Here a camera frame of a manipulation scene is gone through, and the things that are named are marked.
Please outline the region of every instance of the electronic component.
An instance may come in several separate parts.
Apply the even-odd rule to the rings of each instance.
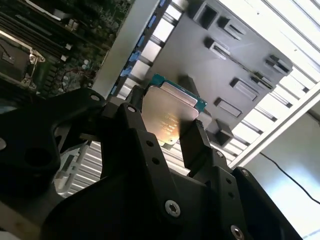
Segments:
[[[90,88],[131,6],[128,0],[3,0],[0,81],[41,98]]]

